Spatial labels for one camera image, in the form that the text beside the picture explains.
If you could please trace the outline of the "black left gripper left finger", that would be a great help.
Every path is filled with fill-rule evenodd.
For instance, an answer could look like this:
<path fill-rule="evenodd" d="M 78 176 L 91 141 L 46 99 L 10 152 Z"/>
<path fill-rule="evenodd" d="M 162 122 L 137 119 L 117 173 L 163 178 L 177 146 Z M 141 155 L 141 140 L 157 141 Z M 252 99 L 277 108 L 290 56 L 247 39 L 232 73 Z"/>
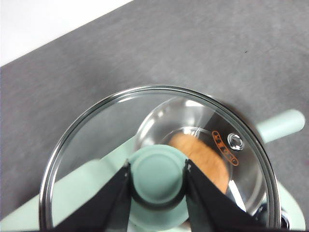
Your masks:
<path fill-rule="evenodd" d="M 126 232 L 131 207 L 131 169 L 126 162 L 89 201 L 54 232 Z"/>

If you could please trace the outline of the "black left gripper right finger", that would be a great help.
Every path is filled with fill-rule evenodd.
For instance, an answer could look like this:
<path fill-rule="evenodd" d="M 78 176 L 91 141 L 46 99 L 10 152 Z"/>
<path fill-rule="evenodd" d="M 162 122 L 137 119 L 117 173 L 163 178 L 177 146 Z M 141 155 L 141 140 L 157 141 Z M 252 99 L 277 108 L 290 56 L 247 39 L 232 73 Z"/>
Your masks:
<path fill-rule="evenodd" d="M 186 202 L 193 232 L 266 232 L 223 194 L 189 159 L 185 161 Z"/>

